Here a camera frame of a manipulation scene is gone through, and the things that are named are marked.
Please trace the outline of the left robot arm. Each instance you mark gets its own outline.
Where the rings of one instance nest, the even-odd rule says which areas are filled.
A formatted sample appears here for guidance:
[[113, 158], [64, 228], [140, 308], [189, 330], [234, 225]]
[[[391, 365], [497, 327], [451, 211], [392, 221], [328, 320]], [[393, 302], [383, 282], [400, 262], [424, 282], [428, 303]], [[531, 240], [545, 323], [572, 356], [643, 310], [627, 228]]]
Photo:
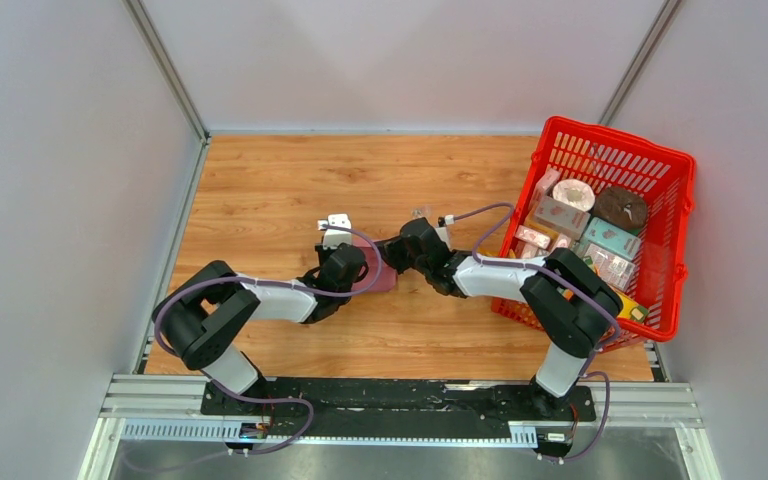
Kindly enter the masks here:
[[233, 345], [243, 327], [256, 320], [317, 323], [348, 303], [368, 272], [363, 251], [348, 244], [290, 282], [257, 280], [216, 260], [155, 307], [155, 334], [187, 369], [223, 385], [239, 413], [251, 415], [264, 405], [266, 390], [261, 372]]

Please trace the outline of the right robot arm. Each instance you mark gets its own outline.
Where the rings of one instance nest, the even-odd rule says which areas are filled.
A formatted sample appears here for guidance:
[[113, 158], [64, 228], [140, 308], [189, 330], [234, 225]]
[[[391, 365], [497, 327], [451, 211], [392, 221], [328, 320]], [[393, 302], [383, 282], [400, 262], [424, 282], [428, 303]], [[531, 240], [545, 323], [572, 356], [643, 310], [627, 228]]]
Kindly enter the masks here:
[[493, 297], [530, 308], [550, 340], [530, 391], [532, 409], [543, 418], [569, 407], [581, 373], [604, 338], [619, 330], [621, 297], [568, 248], [526, 260], [487, 257], [451, 248], [425, 218], [404, 224], [376, 248], [388, 266], [419, 272], [441, 295]]

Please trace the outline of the pink paper box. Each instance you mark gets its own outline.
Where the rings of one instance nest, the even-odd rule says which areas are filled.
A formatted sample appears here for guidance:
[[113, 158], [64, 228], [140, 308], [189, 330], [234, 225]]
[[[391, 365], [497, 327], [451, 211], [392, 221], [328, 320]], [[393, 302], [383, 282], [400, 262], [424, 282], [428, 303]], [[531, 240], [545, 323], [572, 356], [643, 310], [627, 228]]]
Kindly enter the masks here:
[[366, 293], [386, 293], [397, 285], [397, 272], [376, 256], [376, 250], [368, 242], [360, 238], [353, 240], [365, 256], [368, 264], [368, 274], [352, 286], [353, 291], [363, 290]]

